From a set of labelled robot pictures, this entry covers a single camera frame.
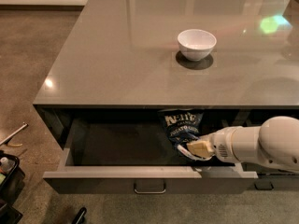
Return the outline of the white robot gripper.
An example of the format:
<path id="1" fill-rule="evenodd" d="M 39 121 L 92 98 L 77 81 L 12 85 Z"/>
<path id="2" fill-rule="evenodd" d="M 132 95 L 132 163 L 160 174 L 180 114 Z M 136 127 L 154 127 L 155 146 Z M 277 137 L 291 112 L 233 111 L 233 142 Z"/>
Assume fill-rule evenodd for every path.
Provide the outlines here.
<path id="1" fill-rule="evenodd" d="M 241 129 L 241 126 L 220 129 L 208 136 L 209 141 L 191 141 L 187 144 L 187 148 L 193 155 L 201 158 L 211 158 L 215 154 L 220 161 L 239 163 L 233 152 L 233 134 L 238 129 Z"/>

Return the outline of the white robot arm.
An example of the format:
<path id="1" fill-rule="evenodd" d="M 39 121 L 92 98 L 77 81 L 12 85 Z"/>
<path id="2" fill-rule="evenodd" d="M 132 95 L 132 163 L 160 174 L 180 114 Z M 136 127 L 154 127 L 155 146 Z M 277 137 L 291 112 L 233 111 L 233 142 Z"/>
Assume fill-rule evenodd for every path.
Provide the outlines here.
<path id="1" fill-rule="evenodd" d="M 195 158 L 216 156 L 230 163 L 254 163 L 270 169 L 299 172 L 299 120 L 273 117 L 261 126 L 232 126 L 187 144 Z"/>

